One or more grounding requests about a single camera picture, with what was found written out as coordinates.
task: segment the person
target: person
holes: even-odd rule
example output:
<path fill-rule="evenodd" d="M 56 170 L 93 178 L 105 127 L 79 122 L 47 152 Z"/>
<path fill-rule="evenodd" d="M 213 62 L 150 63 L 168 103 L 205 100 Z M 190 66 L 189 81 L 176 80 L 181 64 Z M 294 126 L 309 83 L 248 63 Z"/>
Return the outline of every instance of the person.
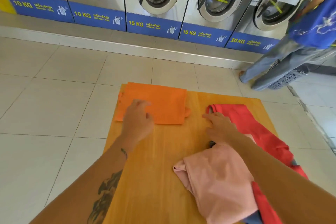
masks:
<path fill-rule="evenodd" d="M 145 107 L 134 100 L 124 116 L 121 134 L 112 146 L 30 224 L 101 224 L 117 189 L 128 155 L 154 127 Z M 212 124 L 210 140 L 229 144 L 246 166 L 284 224 L 334 223 L 336 198 L 272 157 L 241 134 L 221 113 L 204 114 Z"/>
<path fill-rule="evenodd" d="M 302 10 L 299 19 L 290 26 L 288 34 L 246 71 L 241 71 L 239 78 L 247 83 L 269 69 L 276 60 L 284 58 L 252 85 L 253 90 L 263 90 L 329 48 L 335 40 L 336 0 L 312 0 Z"/>

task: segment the gray laundry basket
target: gray laundry basket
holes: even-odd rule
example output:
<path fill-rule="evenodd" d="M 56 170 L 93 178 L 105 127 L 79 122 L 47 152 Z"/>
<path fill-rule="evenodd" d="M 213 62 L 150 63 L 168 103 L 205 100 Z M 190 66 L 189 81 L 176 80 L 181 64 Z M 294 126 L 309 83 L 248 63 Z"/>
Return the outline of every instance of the gray laundry basket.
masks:
<path fill-rule="evenodd" d="M 281 61 L 277 60 L 275 63 L 271 66 L 270 70 L 276 67 Z M 268 86 L 271 90 L 277 90 L 279 88 L 282 88 L 283 86 L 289 84 L 290 82 L 295 81 L 297 78 L 307 75 L 309 73 L 308 66 L 306 64 L 303 64 L 296 69 L 293 69 L 288 74 L 285 74 L 282 78 L 277 80 L 276 82 L 273 82 L 270 86 Z"/>

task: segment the yellow wall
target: yellow wall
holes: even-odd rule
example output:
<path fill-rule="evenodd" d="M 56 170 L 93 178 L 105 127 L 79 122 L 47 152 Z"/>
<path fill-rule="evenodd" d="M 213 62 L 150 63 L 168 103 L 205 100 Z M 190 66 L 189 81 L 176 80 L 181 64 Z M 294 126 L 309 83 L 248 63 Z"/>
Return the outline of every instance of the yellow wall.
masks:
<path fill-rule="evenodd" d="M 9 0 L 0 0 L 0 11 L 16 14 L 14 7 Z"/>

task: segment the blue label panel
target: blue label panel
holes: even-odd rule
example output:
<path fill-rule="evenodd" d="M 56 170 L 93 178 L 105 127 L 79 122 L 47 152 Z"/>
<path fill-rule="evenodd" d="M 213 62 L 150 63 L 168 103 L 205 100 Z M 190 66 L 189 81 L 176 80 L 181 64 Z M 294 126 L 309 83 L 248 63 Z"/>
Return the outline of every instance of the blue label panel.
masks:
<path fill-rule="evenodd" d="M 279 39 L 234 32 L 225 47 L 229 49 L 265 54 L 269 52 L 270 49 L 272 49 L 279 41 Z"/>
<path fill-rule="evenodd" d="M 183 23 L 179 40 L 224 47 L 232 31 Z"/>
<path fill-rule="evenodd" d="M 125 12 L 69 1 L 75 23 L 126 31 Z"/>
<path fill-rule="evenodd" d="M 16 12 L 37 18 L 74 23 L 66 0 L 10 0 Z"/>
<path fill-rule="evenodd" d="M 143 35 L 178 39 L 182 22 L 141 14 L 126 13 L 127 31 Z"/>

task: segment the orange cloth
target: orange cloth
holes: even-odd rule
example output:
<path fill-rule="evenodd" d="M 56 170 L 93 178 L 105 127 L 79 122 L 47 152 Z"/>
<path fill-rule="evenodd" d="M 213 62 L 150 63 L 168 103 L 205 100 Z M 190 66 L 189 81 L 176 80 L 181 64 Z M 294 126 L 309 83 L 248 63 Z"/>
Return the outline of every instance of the orange cloth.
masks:
<path fill-rule="evenodd" d="M 127 107 L 134 99 L 152 103 L 146 107 L 155 124 L 183 124 L 191 111 L 186 108 L 187 90 L 129 82 L 123 93 L 119 94 L 114 120 L 122 121 Z"/>

